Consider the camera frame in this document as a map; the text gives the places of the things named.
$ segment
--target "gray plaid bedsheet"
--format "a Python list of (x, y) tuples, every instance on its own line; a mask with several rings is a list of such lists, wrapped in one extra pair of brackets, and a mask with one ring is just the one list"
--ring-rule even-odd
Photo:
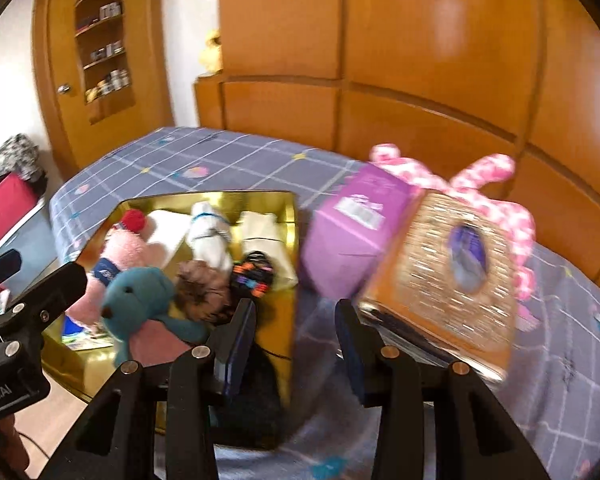
[[(110, 153), (67, 182), (50, 203), (56, 249), (74, 259), (115, 206), (152, 194), (288, 189), (318, 207), (359, 162), (284, 140), (206, 128), (161, 128)], [(552, 479), (583, 478), (600, 457), (600, 290), (569, 262), (537, 245), (538, 288), (525, 302), (509, 377), (497, 395)], [(370, 478), (379, 410), (362, 409), (334, 354), (332, 301), (302, 278), (296, 319), (291, 437), (273, 452), (216, 449), (221, 478)], [(426, 478), (434, 478), (432, 421)], [(164, 478), (158, 441), (156, 465)]]

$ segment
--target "pink spotted plush toy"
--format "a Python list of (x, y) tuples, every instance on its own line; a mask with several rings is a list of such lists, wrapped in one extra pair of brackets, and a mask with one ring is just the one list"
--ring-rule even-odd
[(373, 164), (401, 178), (408, 184), (423, 189), (435, 189), (473, 207), (499, 226), (509, 241), (515, 265), (514, 285), (516, 298), (528, 300), (536, 287), (534, 272), (524, 264), (533, 250), (536, 225), (531, 213), (520, 204), (491, 200), (478, 191), (489, 182), (507, 180), (515, 170), (510, 156), (484, 156), (465, 168), (449, 182), (432, 174), (421, 162), (400, 156), (395, 144), (377, 144), (371, 149)]
[(84, 296), (66, 310), (67, 316), (80, 325), (95, 325), (109, 283), (123, 270), (146, 266), (146, 249), (139, 235), (126, 229), (112, 231), (100, 259), (87, 275)]

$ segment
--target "purple tissue packaging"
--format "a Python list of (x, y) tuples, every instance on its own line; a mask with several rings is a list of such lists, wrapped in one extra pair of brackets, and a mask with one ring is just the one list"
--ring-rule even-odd
[(315, 288), (350, 298), (373, 273), (420, 189), (365, 164), (314, 212), (302, 262)]

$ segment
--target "door frame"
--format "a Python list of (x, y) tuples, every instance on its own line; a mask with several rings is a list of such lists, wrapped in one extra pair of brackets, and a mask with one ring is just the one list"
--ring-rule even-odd
[[(33, 72), (40, 102), (40, 111), (45, 121), (54, 160), (62, 178), (67, 181), (80, 171), (69, 143), (58, 102), (58, 94), (53, 80), (53, 71), (49, 57), (48, 12), (50, 0), (34, 0), (31, 30)], [(167, 83), (166, 63), (164, 60), (164, 42), (162, 40), (162, 0), (147, 0), (148, 41), (153, 53), (146, 67), (157, 76), (154, 88), (156, 103), (164, 126), (173, 124), (171, 99)]]

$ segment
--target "teal stuffed bear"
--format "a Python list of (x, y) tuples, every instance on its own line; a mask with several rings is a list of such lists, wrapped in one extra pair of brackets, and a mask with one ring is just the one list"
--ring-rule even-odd
[(174, 295), (173, 283), (157, 267), (135, 267), (112, 280), (101, 316), (120, 342), (116, 367), (129, 359), (145, 367), (168, 363), (206, 341), (204, 324), (168, 315)]

